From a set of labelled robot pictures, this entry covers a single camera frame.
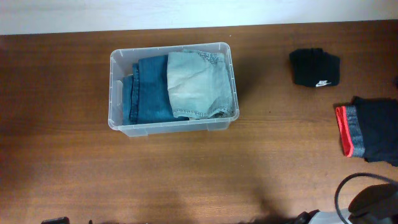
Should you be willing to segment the light grey jeans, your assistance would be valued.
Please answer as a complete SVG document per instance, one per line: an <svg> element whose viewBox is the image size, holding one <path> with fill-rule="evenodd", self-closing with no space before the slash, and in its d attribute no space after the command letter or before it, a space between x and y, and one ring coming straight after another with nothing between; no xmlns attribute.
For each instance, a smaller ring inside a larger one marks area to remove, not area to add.
<svg viewBox="0 0 398 224"><path fill-rule="evenodd" d="M233 114L233 94L222 53L187 49L169 53L167 90L176 118L224 118Z"/></svg>

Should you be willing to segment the blue denim jeans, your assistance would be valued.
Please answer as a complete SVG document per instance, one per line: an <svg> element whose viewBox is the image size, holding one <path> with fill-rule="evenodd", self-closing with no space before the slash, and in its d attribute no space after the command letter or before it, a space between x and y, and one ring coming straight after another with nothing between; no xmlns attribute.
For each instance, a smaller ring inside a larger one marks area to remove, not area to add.
<svg viewBox="0 0 398 224"><path fill-rule="evenodd" d="M187 121L174 117L167 90L168 56L140 59L123 78L123 125Z"/></svg>

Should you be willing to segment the black Nike garment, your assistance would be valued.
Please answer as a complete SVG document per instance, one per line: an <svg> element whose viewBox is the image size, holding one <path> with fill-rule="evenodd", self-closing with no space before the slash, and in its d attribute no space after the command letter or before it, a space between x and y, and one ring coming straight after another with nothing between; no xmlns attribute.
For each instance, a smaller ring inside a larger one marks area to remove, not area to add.
<svg viewBox="0 0 398 224"><path fill-rule="evenodd" d="M321 48L294 50L289 60L296 85L318 88L340 83L340 58Z"/></svg>

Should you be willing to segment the black shorts red grey waistband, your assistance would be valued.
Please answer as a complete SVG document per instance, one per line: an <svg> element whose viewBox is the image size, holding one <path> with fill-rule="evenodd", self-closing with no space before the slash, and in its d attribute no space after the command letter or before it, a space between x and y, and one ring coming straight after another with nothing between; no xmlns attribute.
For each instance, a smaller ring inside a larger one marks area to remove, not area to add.
<svg viewBox="0 0 398 224"><path fill-rule="evenodd" d="M335 114L346 157L397 166L397 100L355 96Z"/></svg>

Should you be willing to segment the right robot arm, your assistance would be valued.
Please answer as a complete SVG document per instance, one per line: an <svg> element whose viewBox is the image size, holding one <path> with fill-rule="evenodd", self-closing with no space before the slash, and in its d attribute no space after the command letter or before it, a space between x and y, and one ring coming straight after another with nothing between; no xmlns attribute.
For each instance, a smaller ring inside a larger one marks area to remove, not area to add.
<svg viewBox="0 0 398 224"><path fill-rule="evenodd" d="M362 190L349 207L341 211L348 223L397 224L397 187L392 184L372 185ZM342 224L336 212L314 210L303 212L293 224Z"/></svg>

